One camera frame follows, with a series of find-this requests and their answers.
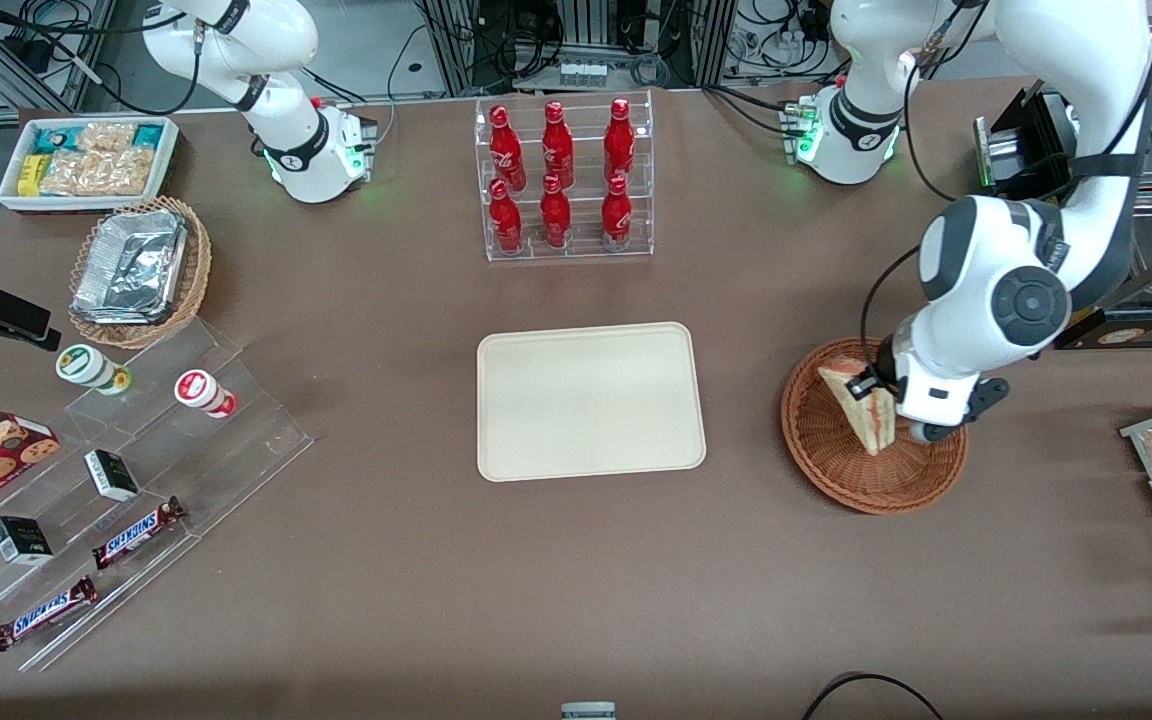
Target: snickers bar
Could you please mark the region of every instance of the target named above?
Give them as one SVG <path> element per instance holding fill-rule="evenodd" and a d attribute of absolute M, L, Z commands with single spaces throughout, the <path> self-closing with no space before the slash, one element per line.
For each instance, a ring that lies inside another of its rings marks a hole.
<path fill-rule="evenodd" d="M 92 550 L 92 556 L 96 556 L 96 569 L 109 568 L 115 560 L 136 550 L 183 516 L 184 507 L 180 507 L 180 501 L 174 495 L 170 497 L 168 501 L 157 506 L 154 511 L 151 511 L 145 518 L 138 520 L 136 524 L 123 530 L 104 546 Z"/>
<path fill-rule="evenodd" d="M 17 617 L 15 623 L 0 626 L 0 652 L 14 646 L 15 643 L 21 642 L 41 626 L 55 623 L 67 612 L 83 605 L 93 605 L 97 600 L 100 600 L 100 596 L 96 593 L 96 584 L 92 584 L 92 579 L 83 575 L 74 588 L 69 588 L 68 591 L 35 607 L 26 615 Z"/>

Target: beige tray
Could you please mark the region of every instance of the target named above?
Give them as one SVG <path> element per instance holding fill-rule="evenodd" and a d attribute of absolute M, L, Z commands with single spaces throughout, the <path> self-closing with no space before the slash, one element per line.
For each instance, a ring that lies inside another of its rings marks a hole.
<path fill-rule="evenodd" d="M 677 323 L 503 333 L 479 344 L 479 471 L 494 483 L 687 470 L 705 458 Z"/>

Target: aluminum foil container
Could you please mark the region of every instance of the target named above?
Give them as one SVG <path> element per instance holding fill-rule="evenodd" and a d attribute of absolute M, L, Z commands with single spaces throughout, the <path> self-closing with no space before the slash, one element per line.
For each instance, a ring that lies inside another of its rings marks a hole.
<path fill-rule="evenodd" d="M 172 210 L 106 219 L 92 237 L 69 309 L 88 323 L 164 323 L 172 314 L 188 234 L 188 221 Z"/>

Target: acrylic bottle rack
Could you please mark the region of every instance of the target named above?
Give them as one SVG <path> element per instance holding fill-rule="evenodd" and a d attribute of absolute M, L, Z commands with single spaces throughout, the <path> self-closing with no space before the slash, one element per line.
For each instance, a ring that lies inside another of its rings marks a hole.
<path fill-rule="evenodd" d="M 202 320 L 126 365 L 132 386 L 114 397 L 89 391 L 71 402 L 50 422 L 61 450 L 0 492 L 0 515 L 37 520 L 54 552 L 37 568 L 8 564 L 0 555 L 0 624 L 67 591 L 83 575 L 91 575 L 100 594 L 94 605 L 69 612 L 0 653 L 3 664 L 20 670 L 52 665 L 313 442 L 247 372 L 238 348 Z M 238 409 L 214 419 L 175 401 L 172 386 L 191 367 L 215 376 L 238 396 Z M 83 455 L 97 447 L 127 462 L 141 486 L 131 502 L 96 492 Z M 109 568 L 96 569 L 92 548 L 173 495 L 187 510 L 182 520 Z"/>
<path fill-rule="evenodd" d="M 630 124 L 634 126 L 634 167 L 627 177 L 626 195 L 634 205 L 630 214 L 630 238 L 626 250 L 609 252 L 602 247 L 602 199 L 607 197 L 607 179 L 602 174 L 602 136 L 611 120 L 612 100 L 624 97 L 630 101 Z M 567 127 L 573 131 L 575 145 L 576 182 L 567 188 L 567 199 L 573 209 L 573 236 L 564 250 L 556 250 L 545 242 L 540 219 L 540 198 L 544 194 L 544 154 L 540 137 L 545 132 L 544 106 L 529 96 L 490 97 L 475 106 L 473 150 L 479 170 L 479 204 L 483 206 L 483 236 L 488 260 L 563 260 L 577 258 L 620 258 L 620 256 L 652 255 L 655 250 L 655 156 L 653 154 L 652 94 L 622 92 L 622 94 L 562 94 Z M 526 170 L 526 187 L 513 195 L 522 214 L 522 252 L 506 255 L 500 251 L 492 232 L 488 205 L 488 183 L 495 176 L 492 164 L 492 123 L 488 109 L 503 105 L 509 111 L 509 122 L 522 142 L 522 167 Z"/>

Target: white box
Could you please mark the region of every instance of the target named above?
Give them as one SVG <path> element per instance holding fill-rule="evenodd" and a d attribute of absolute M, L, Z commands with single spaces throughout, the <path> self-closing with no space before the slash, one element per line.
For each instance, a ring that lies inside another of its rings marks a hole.
<path fill-rule="evenodd" d="M 52 129 L 70 128 L 90 122 L 101 123 L 136 123 L 141 126 L 162 126 L 162 136 L 159 138 L 159 146 L 156 147 L 154 164 L 150 167 L 150 179 L 145 182 L 145 192 L 141 195 L 106 195 L 92 197 L 61 197 L 61 196 L 26 196 L 17 194 L 17 181 L 20 180 L 20 167 L 24 164 L 26 156 L 32 154 L 38 132 L 52 131 Z M 113 210 L 122 209 L 123 205 L 132 205 L 134 202 L 152 200 L 159 196 L 159 190 L 168 174 L 172 164 L 172 152 L 175 150 L 175 141 L 180 130 L 177 124 L 167 118 L 147 118 L 147 115 L 113 115 L 113 118 L 50 118 L 45 120 L 29 120 L 23 128 L 20 128 L 17 146 L 12 151 L 12 161 L 3 173 L 3 182 L 0 183 L 0 202 L 5 209 L 18 211 L 18 213 L 82 213 L 84 210 Z"/>

